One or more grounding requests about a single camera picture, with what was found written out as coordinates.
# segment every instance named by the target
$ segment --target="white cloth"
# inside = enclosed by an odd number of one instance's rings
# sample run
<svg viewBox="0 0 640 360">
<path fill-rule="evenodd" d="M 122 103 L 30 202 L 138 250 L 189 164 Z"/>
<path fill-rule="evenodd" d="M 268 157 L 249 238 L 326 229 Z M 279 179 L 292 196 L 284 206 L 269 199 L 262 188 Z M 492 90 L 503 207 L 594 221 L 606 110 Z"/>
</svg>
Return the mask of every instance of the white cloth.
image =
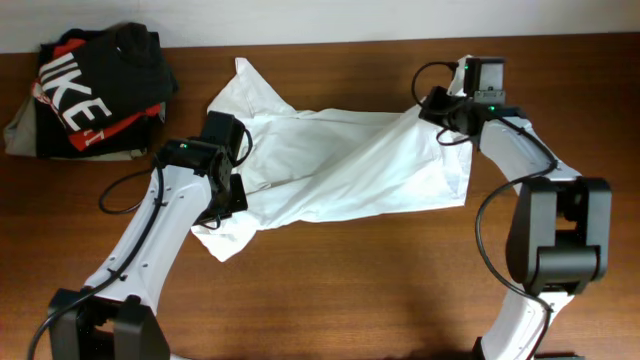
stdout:
<svg viewBox="0 0 640 360">
<path fill-rule="evenodd" d="M 472 146 L 438 145 L 441 128 L 420 120 L 417 106 L 404 114 L 298 112 L 246 59 L 236 59 L 236 72 L 207 110 L 235 115 L 253 136 L 253 152 L 237 168 L 249 210 L 215 231 L 191 228 L 218 260 L 241 251 L 256 231 L 297 220 L 464 205 Z M 452 141 L 450 133 L 441 140 Z M 241 154 L 246 148 L 245 139 Z"/>
</svg>

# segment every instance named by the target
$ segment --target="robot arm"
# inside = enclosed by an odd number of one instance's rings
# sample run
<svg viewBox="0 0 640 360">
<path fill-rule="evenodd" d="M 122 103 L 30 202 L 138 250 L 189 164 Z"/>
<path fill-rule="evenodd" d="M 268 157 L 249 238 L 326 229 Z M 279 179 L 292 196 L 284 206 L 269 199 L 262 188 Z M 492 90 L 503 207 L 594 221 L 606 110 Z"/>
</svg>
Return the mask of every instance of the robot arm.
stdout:
<svg viewBox="0 0 640 360">
<path fill-rule="evenodd" d="M 170 140 L 156 154 L 149 188 L 114 250 L 83 290 L 60 289 L 51 300 L 54 359 L 180 359 L 170 355 L 155 318 L 162 286 L 191 226 L 247 209 L 240 175 L 231 174 L 242 161 L 237 157 L 245 132 L 233 116 L 210 112 L 200 137 Z M 113 332 L 98 328 L 107 321 Z"/>
<path fill-rule="evenodd" d="M 604 180 L 583 178 L 557 159 L 526 116 L 504 106 L 501 59 L 465 57 L 448 66 L 455 69 L 449 91 L 435 87 L 420 103 L 420 118 L 467 136 L 517 182 L 519 194 L 506 255 L 519 284 L 514 289 L 527 296 L 508 291 L 496 322 L 474 346 L 474 360 L 529 360 L 557 313 L 606 271 L 611 191 Z M 246 210 L 242 181 L 230 174 L 243 131 L 232 116 L 210 113 L 199 138 L 161 149 L 162 176 L 154 173 L 135 217 L 85 289 L 112 277 L 161 201 L 157 221 L 119 279 L 99 294 L 62 312 L 90 290 L 55 295 L 49 314 L 61 315 L 50 328 L 54 359 L 179 359 L 170 355 L 155 319 L 158 299 L 189 228 Z M 575 229 L 557 230 L 556 216 L 575 222 Z M 113 333 L 96 328 L 109 319 Z"/>
<path fill-rule="evenodd" d="M 476 341 L 477 360 L 528 360 L 558 312 L 607 267 L 607 183 L 582 178 L 546 148 L 522 111 L 504 106 L 503 64 L 470 56 L 449 63 L 455 68 L 449 90 L 435 87 L 420 104 L 420 118 L 466 135 L 520 195 L 507 265 L 517 289 L 529 297 L 507 292 L 495 323 Z M 575 228 L 557 230 L 556 217 L 575 222 Z"/>
</svg>

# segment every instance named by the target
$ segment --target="black cable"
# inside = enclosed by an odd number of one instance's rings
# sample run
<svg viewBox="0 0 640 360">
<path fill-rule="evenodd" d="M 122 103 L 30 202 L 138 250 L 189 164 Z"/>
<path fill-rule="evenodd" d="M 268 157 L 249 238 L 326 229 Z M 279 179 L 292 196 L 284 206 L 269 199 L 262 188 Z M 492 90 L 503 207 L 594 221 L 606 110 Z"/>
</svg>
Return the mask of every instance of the black cable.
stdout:
<svg viewBox="0 0 640 360">
<path fill-rule="evenodd" d="M 524 182 L 525 180 L 549 174 L 550 172 L 552 172 L 553 170 L 555 170 L 557 168 L 558 160 L 556 160 L 556 158 L 553 155 L 553 153 L 540 140 L 538 140 L 538 138 L 536 138 L 535 136 L 531 135 L 530 133 L 528 133 L 523 128 L 512 124 L 511 122 L 505 120 L 502 117 L 495 117 L 495 119 L 497 119 L 498 121 L 500 121 L 503 124 L 505 124 L 507 127 L 509 127 L 511 129 L 513 129 L 514 131 L 516 131 L 518 133 L 518 135 L 526 137 L 536 147 L 538 147 L 544 153 L 544 155 L 549 159 L 549 166 L 546 169 L 541 170 L 541 171 L 537 171 L 537 172 L 535 172 L 533 174 L 529 174 L 529 175 L 525 175 L 525 176 L 519 177 L 519 178 L 514 179 L 514 180 L 511 180 L 508 183 L 498 187 L 491 194 L 489 194 L 489 196 L 487 196 L 487 198 L 484 199 L 484 201 L 480 205 L 480 209 L 478 209 L 478 214 L 476 215 L 476 226 L 475 226 L 476 243 L 478 245 L 478 251 L 480 251 L 480 256 L 482 256 L 482 259 L 484 260 L 484 263 L 487 266 L 487 268 L 489 269 L 489 271 L 491 272 L 491 274 L 493 274 L 493 276 L 496 279 L 498 279 L 509 290 L 515 292 L 516 294 L 518 294 L 520 296 L 523 296 L 523 297 L 525 297 L 527 299 L 530 299 L 530 300 L 533 300 L 533 301 L 537 302 L 538 304 L 540 304 L 540 306 L 542 306 L 542 308 L 545 311 L 545 320 L 544 320 L 544 324 L 542 326 L 542 331 L 540 332 L 540 335 L 538 336 L 538 339 L 536 340 L 536 343 L 534 344 L 533 348 L 531 349 L 531 352 L 529 353 L 529 356 L 527 357 L 527 359 L 532 359 L 533 356 L 535 355 L 536 351 L 538 350 L 538 347 L 540 346 L 540 343 L 542 343 L 542 339 L 546 335 L 547 330 L 549 329 L 549 326 L 551 325 L 551 313 L 553 312 L 553 309 L 551 308 L 551 306 L 549 306 L 549 304 L 547 304 L 546 301 L 540 299 L 537 296 L 530 295 L 530 294 L 526 293 L 525 291 L 523 291 L 522 289 L 520 289 L 520 288 L 516 287 L 515 285 L 513 285 L 509 280 L 507 280 L 504 276 L 502 276 L 498 272 L 498 270 L 496 270 L 496 268 L 491 263 L 491 260 L 489 259 L 489 256 L 487 255 L 487 252 L 485 251 L 485 248 L 484 248 L 484 244 L 482 242 L 482 217 L 484 215 L 484 211 L 486 210 L 487 206 L 489 206 L 489 203 L 491 203 L 491 201 L 496 196 L 498 196 L 502 192 L 512 188 L 513 186 Z"/>
<path fill-rule="evenodd" d="M 158 172 L 158 197 L 155 199 L 155 202 L 154 202 L 155 206 L 153 208 L 153 211 L 151 212 L 151 216 L 149 217 L 149 220 L 147 220 L 147 224 L 145 225 L 144 229 L 142 230 L 142 233 L 140 233 L 140 237 L 138 238 L 138 241 L 136 242 L 135 246 L 133 247 L 133 249 L 131 250 L 131 252 L 127 256 L 127 258 L 124 260 L 122 265 L 120 265 L 120 267 L 118 267 L 118 269 L 116 271 L 112 272 L 111 276 L 107 280 L 105 280 L 102 284 L 100 284 L 100 285 L 96 286 L 95 288 L 93 288 L 91 291 L 86 293 L 84 296 L 82 296 L 78 300 L 74 301 L 73 303 L 71 303 L 71 304 L 65 306 L 64 308 L 59 309 L 56 312 L 54 312 L 53 314 L 49 315 L 49 317 L 44 322 L 42 322 L 42 324 L 40 325 L 38 330 L 36 330 L 36 333 L 33 335 L 33 338 L 31 339 L 31 343 L 29 344 L 29 350 L 27 352 L 27 360 L 33 360 L 33 358 L 35 356 L 35 353 L 36 353 L 36 348 L 38 346 L 38 341 L 42 337 L 42 334 L 44 334 L 44 332 L 54 322 L 56 322 L 62 315 L 64 315 L 69 310 L 71 310 L 71 309 L 81 305 L 82 303 L 86 302 L 92 296 L 94 296 L 94 295 L 98 294 L 100 291 L 106 289 L 114 281 L 119 279 L 120 276 L 127 269 L 127 267 L 131 264 L 133 259 L 136 257 L 136 255 L 138 254 L 138 251 L 140 251 L 140 248 L 142 247 L 145 239 L 147 238 L 147 235 L 149 235 L 149 232 L 151 231 L 151 228 L 153 227 L 153 224 L 155 223 L 156 218 L 158 217 L 158 213 L 160 212 L 160 208 L 162 207 L 162 198 L 164 196 L 164 175 L 162 174 L 162 168 L 161 168 L 157 158 L 155 158 L 155 162 L 156 162 L 155 169 Z"/>
<path fill-rule="evenodd" d="M 467 136 L 463 139 L 455 140 L 450 143 L 443 143 L 442 141 L 440 141 L 440 137 L 447 131 L 449 131 L 449 129 L 442 129 L 440 130 L 440 132 L 438 132 L 438 135 L 436 135 L 436 141 L 438 142 L 438 144 L 440 144 L 440 146 L 456 146 L 456 145 L 464 144 L 467 141 L 471 141 L 471 138 Z"/>
<path fill-rule="evenodd" d="M 100 208 L 100 210 L 102 210 L 102 212 L 107 213 L 109 215 L 122 215 L 122 214 L 128 214 L 130 212 L 135 211 L 137 208 L 140 207 L 140 204 L 142 204 L 142 200 L 138 201 L 137 204 L 127 208 L 127 209 L 123 209 L 123 210 L 110 210 L 107 209 L 107 207 L 104 205 L 104 201 L 107 199 L 107 197 L 109 196 L 109 194 L 111 193 L 111 191 L 118 185 L 122 184 L 123 182 L 133 179 L 134 177 L 140 176 L 140 175 L 145 175 L 145 174 L 149 174 L 150 172 L 153 171 L 153 168 L 151 169 L 147 169 L 147 170 L 143 170 L 143 171 L 138 171 L 135 172 L 133 174 L 129 174 L 117 181 L 115 181 L 113 184 L 109 185 L 104 192 L 102 193 L 102 195 L 100 195 L 100 199 L 98 200 L 98 207 Z"/>
<path fill-rule="evenodd" d="M 244 128 L 244 133 L 247 134 L 247 141 L 249 142 L 249 148 L 247 149 L 247 153 L 244 154 L 244 156 L 240 160 L 236 160 L 233 163 L 233 167 L 242 165 L 242 163 L 245 160 L 247 160 L 247 158 L 249 157 L 249 154 L 251 154 L 251 150 L 253 150 L 253 139 L 251 138 L 251 133 L 249 132 L 249 129 Z"/>
<path fill-rule="evenodd" d="M 435 65 L 442 65 L 442 66 L 446 66 L 447 68 L 449 68 L 449 70 L 451 70 L 452 72 L 454 72 L 455 75 L 455 70 L 458 67 L 458 63 L 457 62 L 447 62 L 447 61 L 433 61 L 430 63 L 426 63 L 424 65 L 422 65 L 418 71 L 416 71 L 415 75 L 413 75 L 413 79 L 411 80 L 411 96 L 413 96 L 413 100 L 416 102 L 416 104 L 420 105 L 420 107 L 422 107 L 422 103 L 420 102 L 420 99 L 418 98 L 418 95 L 416 95 L 416 82 L 418 81 L 418 76 L 420 76 L 420 73 L 422 71 L 424 71 L 426 68 L 430 67 L 430 66 L 435 66 Z M 443 109 L 443 110 L 439 110 L 440 111 L 452 111 L 452 110 L 448 110 L 447 109 Z"/>
</svg>

